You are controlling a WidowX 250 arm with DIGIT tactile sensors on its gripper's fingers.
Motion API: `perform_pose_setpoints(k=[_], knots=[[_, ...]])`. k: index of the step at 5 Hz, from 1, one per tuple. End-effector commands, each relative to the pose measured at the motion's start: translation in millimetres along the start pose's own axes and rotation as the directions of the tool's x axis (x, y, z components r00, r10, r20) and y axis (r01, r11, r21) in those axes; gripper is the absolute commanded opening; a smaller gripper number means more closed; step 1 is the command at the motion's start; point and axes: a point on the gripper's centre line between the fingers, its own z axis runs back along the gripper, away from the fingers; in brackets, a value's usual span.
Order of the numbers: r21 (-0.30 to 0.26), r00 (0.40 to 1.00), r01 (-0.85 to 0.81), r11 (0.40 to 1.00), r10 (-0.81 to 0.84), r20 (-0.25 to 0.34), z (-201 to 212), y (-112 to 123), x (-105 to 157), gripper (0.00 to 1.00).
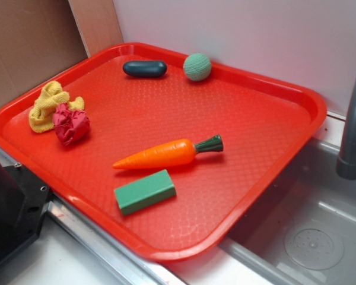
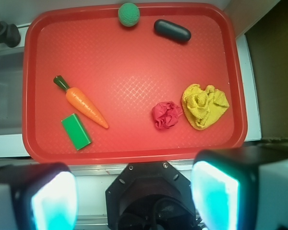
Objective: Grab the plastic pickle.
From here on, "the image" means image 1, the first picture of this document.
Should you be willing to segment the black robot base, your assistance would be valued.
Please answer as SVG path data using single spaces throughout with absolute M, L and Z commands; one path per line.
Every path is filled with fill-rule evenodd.
M 51 194 L 25 166 L 0 164 L 0 267 L 39 238 Z

